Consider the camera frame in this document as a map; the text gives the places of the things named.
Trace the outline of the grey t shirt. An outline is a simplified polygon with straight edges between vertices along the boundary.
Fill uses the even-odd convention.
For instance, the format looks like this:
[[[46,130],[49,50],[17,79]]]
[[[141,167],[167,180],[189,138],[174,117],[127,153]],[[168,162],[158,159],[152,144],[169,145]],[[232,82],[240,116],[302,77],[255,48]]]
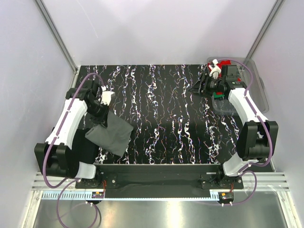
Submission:
[[[98,124],[85,134],[85,138],[102,149],[122,157],[129,145],[132,131],[132,125],[109,111],[107,127]]]

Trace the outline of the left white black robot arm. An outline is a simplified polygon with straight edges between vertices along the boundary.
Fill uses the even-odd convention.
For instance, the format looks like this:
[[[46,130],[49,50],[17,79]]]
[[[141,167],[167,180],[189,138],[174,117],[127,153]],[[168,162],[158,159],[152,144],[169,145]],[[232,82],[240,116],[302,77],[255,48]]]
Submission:
[[[86,77],[80,85],[66,93],[63,111],[56,126],[44,143],[34,148],[38,166],[45,184],[55,189],[67,179],[86,179],[92,188],[98,188],[103,181],[96,166],[80,161],[73,150],[73,140],[79,123],[85,114],[93,121],[107,127],[109,105],[113,92],[108,91],[101,77]]]

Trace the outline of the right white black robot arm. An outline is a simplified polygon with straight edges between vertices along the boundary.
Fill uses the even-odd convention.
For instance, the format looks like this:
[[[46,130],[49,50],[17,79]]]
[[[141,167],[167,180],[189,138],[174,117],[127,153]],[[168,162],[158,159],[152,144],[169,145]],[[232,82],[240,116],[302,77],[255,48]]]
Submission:
[[[243,124],[236,153],[220,165],[212,180],[220,188],[237,182],[251,166],[267,166],[274,154],[278,124],[260,112],[249,94],[249,88],[241,80],[237,65],[219,65],[213,61],[207,64],[199,81],[190,89],[203,96],[223,94],[234,106]]]

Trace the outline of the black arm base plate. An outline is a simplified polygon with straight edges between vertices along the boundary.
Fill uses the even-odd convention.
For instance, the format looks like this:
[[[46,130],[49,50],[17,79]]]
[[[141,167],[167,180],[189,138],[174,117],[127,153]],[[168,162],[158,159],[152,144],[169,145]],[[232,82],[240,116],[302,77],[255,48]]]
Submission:
[[[201,199],[210,190],[243,189],[240,177],[225,177],[218,164],[99,164],[96,177],[77,189],[104,190],[109,199]]]

